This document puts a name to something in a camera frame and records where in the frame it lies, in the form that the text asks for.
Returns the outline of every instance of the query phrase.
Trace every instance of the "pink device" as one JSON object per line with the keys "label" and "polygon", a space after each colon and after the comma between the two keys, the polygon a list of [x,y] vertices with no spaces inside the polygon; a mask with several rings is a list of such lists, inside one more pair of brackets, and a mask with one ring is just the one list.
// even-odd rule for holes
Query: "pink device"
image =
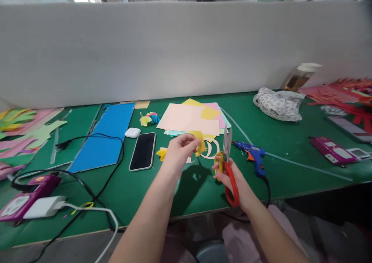
{"label": "pink device", "polygon": [[58,186],[62,179],[57,176],[46,175],[33,178],[28,185],[34,185],[33,192],[20,192],[1,211],[0,222],[21,221],[24,214],[30,209],[35,201],[42,197],[48,197]]}
{"label": "pink device", "polygon": [[355,155],[338,146],[328,137],[309,137],[309,139],[311,139],[310,144],[334,165],[344,165],[358,161]]}

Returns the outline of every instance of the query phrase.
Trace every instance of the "white cable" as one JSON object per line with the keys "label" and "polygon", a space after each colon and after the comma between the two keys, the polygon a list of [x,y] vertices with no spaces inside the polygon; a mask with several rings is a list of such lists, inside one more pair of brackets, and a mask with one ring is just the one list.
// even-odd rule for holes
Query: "white cable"
{"label": "white cable", "polygon": [[236,127],[240,130],[241,133],[243,133],[245,139],[247,139],[247,141],[253,145],[252,141],[248,138],[248,136],[245,134],[245,132],[240,128],[240,126],[236,123],[236,121],[234,121],[234,119],[229,115],[227,114],[227,112],[225,110],[222,109],[222,107],[220,107],[221,110],[230,118],[230,120],[232,120],[232,122],[236,125]]}
{"label": "white cable", "polygon": [[63,207],[66,207],[66,206],[67,207],[71,207],[71,208],[73,208],[75,210],[106,211],[106,212],[109,212],[110,213],[112,219],[114,220],[114,222],[115,222],[115,232],[114,232],[111,240],[109,241],[108,245],[106,246],[106,248],[102,251],[101,255],[95,261],[95,263],[98,263],[102,259],[102,257],[105,255],[106,251],[109,249],[110,245],[112,244],[112,242],[113,242],[113,240],[114,240],[114,238],[115,238],[115,236],[117,234],[117,230],[119,229],[119,223],[117,222],[117,219],[116,219],[114,213],[112,212],[112,210],[106,209],[106,208],[96,208],[96,207],[92,207],[92,208],[80,208],[80,207],[76,207],[76,206],[74,206],[72,204],[69,204],[69,203],[64,203],[63,204]]}
{"label": "white cable", "polygon": [[325,170],[322,170],[322,169],[319,169],[319,168],[315,168],[315,167],[312,167],[312,166],[307,166],[305,164],[301,164],[301,163],[298,163],[298,162],[293,162],[291,160],[288,160],[286,158],[282,158],[282,157],[277,156],[277,155],[273,155],[273,154],[268,153],[268,152],[266,152],[266,154],[269,155],[269,156],[272,156],[274,158],[280,159],[282,161],[289,162],[291,164],[302,166],[304,168],[309,168],[309,169],[312,169],[312,170],[315,170],[315,171],[318,171],[318,172],[321,172],[321,173],[324,173],[324,174],[328,174],[328,175],[331,175],[331,176],[334,176],[334,177],[337,177],[337,178],[340,178],[340,179],[344,179],[344,180],[347,180],[347,181],[350,181],[350,182],[353,181],[353,179],[351,179],[351,178],[348,178],[348,177],[345,177],[345,176],[341,176],[341,175],[338,175],[338,174],[335,174],[335,173],[332,173],[332,172],[328,172],[328,171],[325,171]]}
{"label": "white cable", "polygon": [[[236,121],[234,121],[234,119],[229,115],[227,114],[227,112],[222,109],[222,107],[220,107],[221,110],[230,118],[230,120],[232,120],[232,122],[236,125],[236,127],[241,131],[241,133],[243,133],[244,137],[247,139],[247,141],[253,145],[252,141],[248,138],[248,136],[245,134],[245,132],[240,128],[240,126],[236,123]],[[322,170],[322,169],[319,169],[319,168],[315,168],[315,167],[312,167],[312,166],[308,166],[308,165],[305,165],[305,164],[301,164],[301,163],[298,163],[298,162],[294,162],[292,160],[289,160],[289,159],[286,159],[286,158],[282,158],[280,156],[277,156],[277,155],[274,155],[274,154],[271,154],[271,153],[268,153],[266,152],[266,154],[268,156],[272,156],[274,158],[277,158],[277,159],[280,159],[282,161],[285,161],[285,162],[288,162],[288,163],[291,163],[291,164],[294,164],[294,165],[298,165],[298,166],[301,166],[301,167],[304,167],[304,168],[308,168],[308,169],[311,169],[311,170],[315,170],[315,171],[318,171],[318,172],[321,172],[321,173],[324,173],[324,174],[327,174],[327,175],[331,175],[331,176],[334,176],[334,177],[337,177],[337,178],[341,178],[341,179],[344,179],[344,180],[347,180],[347,181],[350,181],[352,182],[353,179],[351,178],[348,178],[348,177],[345,177],[345,176],[341,176],[341,175],[338,175],[338,174],[335,174],[335,173],[332,173],[332,172],[328,172],[328,171],[325,171],[325,170]]]}

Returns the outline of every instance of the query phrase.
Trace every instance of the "hot glue gun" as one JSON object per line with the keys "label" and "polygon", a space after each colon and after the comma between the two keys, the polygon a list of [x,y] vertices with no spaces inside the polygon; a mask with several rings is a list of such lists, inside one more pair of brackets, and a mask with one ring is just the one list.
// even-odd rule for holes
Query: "hot glue gun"
{"label": "hot glue gun", "polygon": [[231,141],[232,144],[241,151],[245,151],[248,154],[248,159],[255,163],[255,175],[258,178],[266,176],[264,164],[262,159],[265,156],[265,150],[257,148],[255,145],[251,145],[242,141]]}

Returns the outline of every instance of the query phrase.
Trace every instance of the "smartphone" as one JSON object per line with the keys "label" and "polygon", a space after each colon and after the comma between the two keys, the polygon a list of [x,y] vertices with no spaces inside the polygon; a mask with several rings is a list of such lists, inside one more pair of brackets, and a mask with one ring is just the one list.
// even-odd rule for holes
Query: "smartphone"
{"label": "smartphone", "polygon": [[155,150],[155,132],[138,135],[129,171],[140,171],[152,167]]}

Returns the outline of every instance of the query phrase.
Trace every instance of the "white charger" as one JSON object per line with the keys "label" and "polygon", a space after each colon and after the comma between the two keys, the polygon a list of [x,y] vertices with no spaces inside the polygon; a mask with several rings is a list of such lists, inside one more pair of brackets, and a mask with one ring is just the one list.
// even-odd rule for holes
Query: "white charger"
{"label": "white charger", "polygon": [[65,204],[65,196],[51,196],[37,199],[24,214],[23,219],[33,219],[54,216]]}

